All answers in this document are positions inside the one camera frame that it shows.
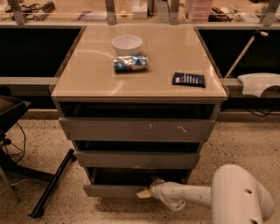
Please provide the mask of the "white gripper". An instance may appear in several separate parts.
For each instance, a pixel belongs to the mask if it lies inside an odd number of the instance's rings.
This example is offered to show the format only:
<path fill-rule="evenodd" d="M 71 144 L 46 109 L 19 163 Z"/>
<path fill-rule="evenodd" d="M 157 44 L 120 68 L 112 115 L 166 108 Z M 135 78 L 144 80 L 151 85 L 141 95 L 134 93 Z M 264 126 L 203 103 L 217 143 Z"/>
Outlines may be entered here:
<path fill-rule="evenodd" d="M 139 199 L 148 199 L 151 196 L 157 200 L 165 200 L 166 197 L 163 195 L 162 187 L 166 184 L 164 180 L 161 178 L 155 179 L 151 184 L 150 187 L 145 187 L 140 189 L 136 192 L 136 196 Z"/>

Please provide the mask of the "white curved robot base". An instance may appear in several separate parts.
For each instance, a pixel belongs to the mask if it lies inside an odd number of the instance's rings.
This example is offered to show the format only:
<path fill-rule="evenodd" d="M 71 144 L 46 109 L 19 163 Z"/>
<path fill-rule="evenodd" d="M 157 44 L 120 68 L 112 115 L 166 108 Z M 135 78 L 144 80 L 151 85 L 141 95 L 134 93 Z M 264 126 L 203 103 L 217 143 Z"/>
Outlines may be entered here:
<path fill-rule="evenodd" d="M 238 81 L 242 84 L 244 95 L 260 97 L 262 93 L 271 87 L 280 87 L 280 74 L 277 73 L 248 73 L 240 75 Z"/>

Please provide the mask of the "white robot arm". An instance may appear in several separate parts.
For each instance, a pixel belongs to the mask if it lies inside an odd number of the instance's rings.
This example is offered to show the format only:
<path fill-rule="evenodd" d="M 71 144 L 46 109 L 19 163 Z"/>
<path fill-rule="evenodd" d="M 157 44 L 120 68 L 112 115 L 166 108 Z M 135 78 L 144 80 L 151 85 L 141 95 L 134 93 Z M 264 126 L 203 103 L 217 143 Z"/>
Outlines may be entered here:
<path fill-rule="evenodd" d="M 173 212 L 182 210 L 187 201 L 209 207 L 213 224 L 263 224 L 274 213 L 269 191 L 236 164 L 221 166 L 210 186 L 183 185 L 157 178 L 137 191 L 136 196 L 160 200 Z"/>

